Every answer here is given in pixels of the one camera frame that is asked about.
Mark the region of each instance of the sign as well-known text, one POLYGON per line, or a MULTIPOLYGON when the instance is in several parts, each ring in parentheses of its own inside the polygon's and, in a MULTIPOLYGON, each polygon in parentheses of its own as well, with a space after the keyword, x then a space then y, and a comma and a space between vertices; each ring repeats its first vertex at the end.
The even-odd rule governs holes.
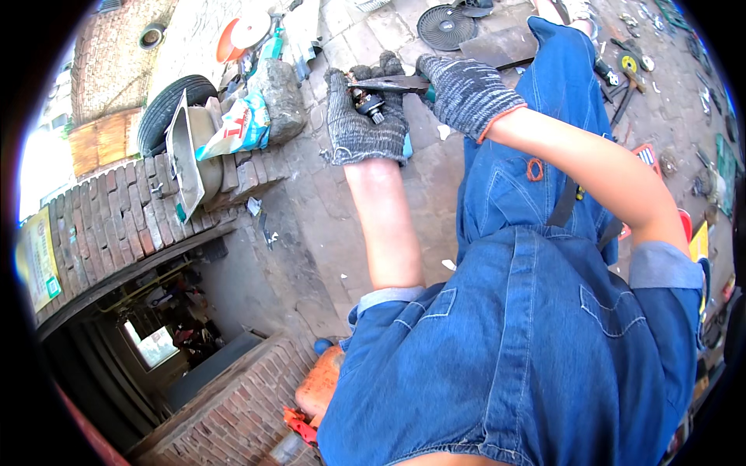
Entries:
POLYGON ((26 282, 35 312, 60 294, 49 228, 49 207, 44 206, 21 227, 16 245, 16 270, 26 282))

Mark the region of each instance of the green bottle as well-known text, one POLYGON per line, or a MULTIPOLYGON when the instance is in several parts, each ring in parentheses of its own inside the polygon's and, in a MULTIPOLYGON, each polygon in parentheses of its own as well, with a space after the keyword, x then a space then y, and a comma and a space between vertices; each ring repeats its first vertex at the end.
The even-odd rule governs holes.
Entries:
POLYGON ((261 53, 259 53, 259 61, 266 60, 267 58, 279 58, 280 52, 282 51, 282 38, 280 37, 280 31, 284 31, 283 28, 275 29, 275 34, 269 38, 266 44, 262 47, 261 53))

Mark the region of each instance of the car tire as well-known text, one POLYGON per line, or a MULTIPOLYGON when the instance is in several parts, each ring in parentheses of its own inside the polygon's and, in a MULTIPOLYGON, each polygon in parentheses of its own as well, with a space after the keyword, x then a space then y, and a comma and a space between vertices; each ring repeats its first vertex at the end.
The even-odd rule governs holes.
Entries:
POLYGON ((140 39, 137 41, 137 45, 142 50, 150 50, 158 47, 163 42, 163 32, 166 30, 166 26, 152 22, 145 26, 145 29, 140 33, 140 39))
POLYGON ((137 147, 143 157, 152 157, 154 149, 166 142, 166 128, 171 124, 181 94, 186 89, 188 105, 204 105, 210 97, 217 97, 218 92, 210 80, 201 75, 189 75, 169 84, 145 109, 137 129, 137 147))

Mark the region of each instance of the work glove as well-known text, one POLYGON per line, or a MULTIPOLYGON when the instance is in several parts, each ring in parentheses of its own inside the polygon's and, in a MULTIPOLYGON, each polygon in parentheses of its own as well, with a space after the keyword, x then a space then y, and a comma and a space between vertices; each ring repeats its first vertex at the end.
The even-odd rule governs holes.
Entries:
POLYGON ((421 97, 444 125, 461 131, 481 144, 492 123, 526 101, 505 87, 490 65, 465 58, 420 55, 417 75, 425 75, 435 87, 435 103, 421 97))
MULTIPOLYGON (((383 76, 403 75, 401 63, 393 52, 380 55, 380 66, 353 66, 350 70, 358 81, 383 76)), ((376 125, 367 115, 355 110, 352 94, 347 88, 350 82, 336 68, 326 72, 328 86, 327 125, 332 150, 322 151, 321 156, 332 165, 356 163, 369 158, 391 159, 404 166, 404 137, 410 130, 401 108, 401 94, 382 92, 385 103, 380 108, 384 120, 376 125)))

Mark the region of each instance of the fan grille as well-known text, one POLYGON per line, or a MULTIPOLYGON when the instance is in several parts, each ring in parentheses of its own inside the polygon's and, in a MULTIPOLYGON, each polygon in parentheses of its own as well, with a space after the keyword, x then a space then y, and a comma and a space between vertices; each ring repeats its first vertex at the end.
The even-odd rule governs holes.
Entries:
POLYGON ((448 4, 425 11, 417 21, 417 34, 436 50, 458 50, 459 44, 477 36, 477 21, 448 4))

